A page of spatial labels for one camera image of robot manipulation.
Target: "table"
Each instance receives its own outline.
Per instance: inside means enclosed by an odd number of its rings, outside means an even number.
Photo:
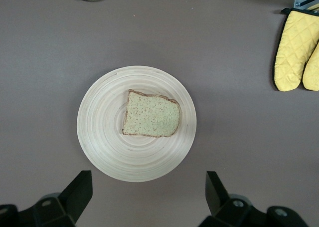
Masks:
[[[272,66],[294,0],[0,0],[0,203],[23,210],[92,170],[79,227],[195,227],[209,215],[206,171],[265,211],[319,226],[319,98],[279,92]],[[176,77],[197,112],[195,140],[144,183],[98,171],[77,139],[88,88],[130,65]]]

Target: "bread crust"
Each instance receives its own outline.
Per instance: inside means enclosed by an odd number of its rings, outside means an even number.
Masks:
[[[179,124],[180,124],[180,119],[181,119],[181,108],[180,108],[180,105],[179,103],[174,100],[174,99],[169,99],[167,96],[163,96],[163,95],[155,95],[155,94],[144,94],[140,91],[135,91],[135,90],[132,90],[132,89],[129,89],[129,94],[128,94],[128,103],[130,101],[129,99],[129,96],[130,96],[130,93],[133,92],[135,94],[138,94],[138,95],[141,95],[141,96],[157,96],[157,97],[161,97],[167,101],[170,101],[174,104],[177,104],[178,108],[179,108],[179,119],[178,119],[178,125],[175,129],[175,131],[170,135],[170,136],[152,136],[152,135],[139,135],[139,136],[147,136],[147,137],[154,137],[154,138],[160,138],[160,137],[171,137],[172,135],[174,135],[176,133],[176,131],[178,130],[178,127],[179,127]],[[127,115],[128,115],[128,110],[126,109],[126,113],[125,113],[125,117],[124,117],[124,125],[126,123],[126,119],[127,119]],[[126,134],[123,132],[124,131],[124,128],[122,129],[122,134],[123,135],[126,135],[126,136],[137,136],[138,134]]]

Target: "whole grain bread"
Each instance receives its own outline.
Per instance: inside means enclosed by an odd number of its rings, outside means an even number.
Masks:
[[[124,135],[170,137],[178,129],[181,117],[176,100],[129,90],[124,117]]]

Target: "screw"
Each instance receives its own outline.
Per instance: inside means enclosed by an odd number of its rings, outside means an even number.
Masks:
[[[234,206],[236,207],[243,207],[244,203],[242,203],[241,201],[233,201]]]
[[[286,211],[284,211],[283,209],[275,209],[276,214],[278,214],[279,216],[283,216],[286,217],[288,214]]]
[[[0,215],[6,213],[8,211],[8,208],[3,208],[0,210]]]
[[[42,203],[42,206],[45,207],[45,206],[49,206],[51,204],[51,201],[44,201]]]

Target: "yellow oven mitt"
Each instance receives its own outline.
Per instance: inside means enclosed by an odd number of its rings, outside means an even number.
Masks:
[[[288,16],[275,59],[274,81],[278,90],[290,91],[299,86],[305,64],[318,43],[319,14],[294,8],[286,8],[283,13]],[[313,63],[316,60],[318,61],[318,54],[314,56]],[[316,64],[309,66],[303,82],[309,81],[309,75],[319,75],[319,69],[314,66]]]
[[[319,44],[305,67],[303,84],[308,90],[319,91]]]

